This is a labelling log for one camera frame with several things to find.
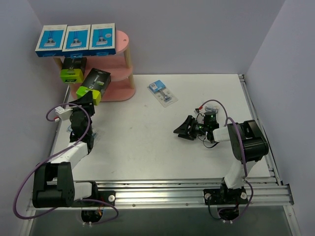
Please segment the blue Harry's razor box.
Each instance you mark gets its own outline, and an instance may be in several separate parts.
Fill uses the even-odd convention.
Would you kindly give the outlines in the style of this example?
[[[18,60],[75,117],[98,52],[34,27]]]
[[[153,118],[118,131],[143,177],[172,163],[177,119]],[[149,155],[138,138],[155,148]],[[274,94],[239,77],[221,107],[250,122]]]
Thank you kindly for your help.
[[[38,57],[60,57],[67,25],[44,25],[35,52]]]
[[[91,25],[89,53],[91,56],[116,54],[115,23]]]
[[[65,58],[82,58],[89,55],[91,25],[68,26],[62,53]]]

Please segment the black green razor box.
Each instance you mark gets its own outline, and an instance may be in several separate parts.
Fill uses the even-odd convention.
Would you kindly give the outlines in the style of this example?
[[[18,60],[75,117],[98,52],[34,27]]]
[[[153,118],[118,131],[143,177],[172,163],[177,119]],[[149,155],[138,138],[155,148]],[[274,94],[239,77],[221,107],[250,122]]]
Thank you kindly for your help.
[[[93,104],[97,106],[111,83],[111,73],[92,68],[76,92],[77,98],[92,92]]]
[[[65,58],[60,78],[64,83],[82,83],[86,69],[87,58]]]

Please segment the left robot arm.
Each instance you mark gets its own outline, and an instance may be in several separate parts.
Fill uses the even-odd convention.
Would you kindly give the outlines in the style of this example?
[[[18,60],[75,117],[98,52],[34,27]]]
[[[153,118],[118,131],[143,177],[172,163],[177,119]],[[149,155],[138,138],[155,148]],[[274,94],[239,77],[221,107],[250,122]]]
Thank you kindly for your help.
[[[93,182],[75,182],[73,168],[94,147],[91,117],[95,113],[93,93],[55,109],[57,120],[70,121],[71,133],[65,150],[41,164],[34,172],[32,204],[35,208],[71,207],[77,200],[88,206],[99,201],[99,193]]]

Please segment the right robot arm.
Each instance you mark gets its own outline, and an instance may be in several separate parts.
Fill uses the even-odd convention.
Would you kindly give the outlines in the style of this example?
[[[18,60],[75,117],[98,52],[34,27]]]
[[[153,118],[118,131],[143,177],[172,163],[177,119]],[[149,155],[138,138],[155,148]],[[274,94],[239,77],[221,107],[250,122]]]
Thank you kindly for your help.
[[[242,195],[242,188],[246,177],[253,168],[269,152],[269,147],[255,120],[243,123],[232,121],[220,127],[215,112],[205,112],[203,120],[198,122],[197,117],[189,115],[186,120],[176,128],[173,133],[179,138],[195,140],[204,136],[215,147],[218,143],[230,142],[234,162],[224,176],[220,186],[219,198],[224,203],[229,203]]]

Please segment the white Gillette razor pack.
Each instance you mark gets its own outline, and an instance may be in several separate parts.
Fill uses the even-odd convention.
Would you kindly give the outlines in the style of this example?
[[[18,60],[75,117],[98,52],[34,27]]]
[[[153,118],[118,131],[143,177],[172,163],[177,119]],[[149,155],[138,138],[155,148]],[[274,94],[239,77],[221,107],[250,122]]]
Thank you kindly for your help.
[[[217,106],[205,106],[204,110],[206,112],[213,112],[213,113],[217,114],[219,111],[219,108]]]

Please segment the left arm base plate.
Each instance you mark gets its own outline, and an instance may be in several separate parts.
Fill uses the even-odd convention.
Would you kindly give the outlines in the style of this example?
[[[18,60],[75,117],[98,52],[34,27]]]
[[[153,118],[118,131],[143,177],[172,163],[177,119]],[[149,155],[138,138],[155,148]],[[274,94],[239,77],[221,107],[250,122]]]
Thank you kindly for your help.
[[[97,193],[93,193],[90,197],[86,199],[98,200],[102,202],[106,202],[109,205],[114,206],[116,200],[116,192],[115,191],[98,191]],[[105,204],[96,203],[96,202],[86,202],[76,200],[72,207],[103,207]]]

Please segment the pink three-tier shelf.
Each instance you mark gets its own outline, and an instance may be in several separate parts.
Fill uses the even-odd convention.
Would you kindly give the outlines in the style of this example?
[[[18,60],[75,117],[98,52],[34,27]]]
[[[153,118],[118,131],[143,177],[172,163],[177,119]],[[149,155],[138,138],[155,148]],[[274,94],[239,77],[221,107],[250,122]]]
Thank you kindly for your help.
[[[135,94],[133,66],[129,49],[129,37],[126,33],[116,29],[116,54],[108,56],[84,56],[87,58],[84,79],[92,68],[111,73],[111,83],[103,95],[101,102],[125,101]],[[56,58],[62,69],[64,59]],[[69,84],[73,98],[82,83]]]

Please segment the clear blister razor pack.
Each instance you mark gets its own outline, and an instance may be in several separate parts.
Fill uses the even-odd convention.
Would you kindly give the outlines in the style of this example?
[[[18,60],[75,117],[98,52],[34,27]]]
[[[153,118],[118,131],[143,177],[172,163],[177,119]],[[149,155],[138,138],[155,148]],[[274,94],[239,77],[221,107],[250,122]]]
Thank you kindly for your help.
[[[164,108],[178,101],[178,98],[167,88],[167,86],[161,80],[157,80],[149,84],[148,90]]]
[[[92,136],[94,138],[94,145],[96,145],[99,140],[102,138],[102,136],[104,135],[104,132],[103,130],[100,130],[100,129],[96,129],[96,128],[92,128]]]

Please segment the aluminium rail frame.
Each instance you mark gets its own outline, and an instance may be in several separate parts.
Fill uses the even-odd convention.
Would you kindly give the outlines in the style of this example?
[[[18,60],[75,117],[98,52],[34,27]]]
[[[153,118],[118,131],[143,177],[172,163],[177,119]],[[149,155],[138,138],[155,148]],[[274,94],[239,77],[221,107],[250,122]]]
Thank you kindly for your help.
[[[119,217],[87,226],[79,208],[60,208],[23,227],[31,236],[206,235],[298,236],[293,196],[283,185],[272,155],[249,174],[247,193],[254,193],[243,217],[229,225],[214,220],[204,189],[219,187],[233,154],[229,143],[213,149],[200,139],[178,138],[173,130],[204,101],[219,109],[223,124],[255,119],[244,78],[237,74],[136,75],[136,92],[123,102],[103,102],[93,125],[104,135],[74,169],[75,180],[94,180],[101,191],[116,192]],[[164,108],[148,90],[161,80],[178,98]]]

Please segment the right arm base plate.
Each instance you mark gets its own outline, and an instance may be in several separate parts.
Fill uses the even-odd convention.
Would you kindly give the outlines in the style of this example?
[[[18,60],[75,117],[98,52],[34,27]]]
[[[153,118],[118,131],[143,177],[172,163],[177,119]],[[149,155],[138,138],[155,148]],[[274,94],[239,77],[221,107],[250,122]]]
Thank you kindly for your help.
[[[207,205],[238,205],[247,204],[248,197],[244,188],[240,189],[204,189],[204,202]]]

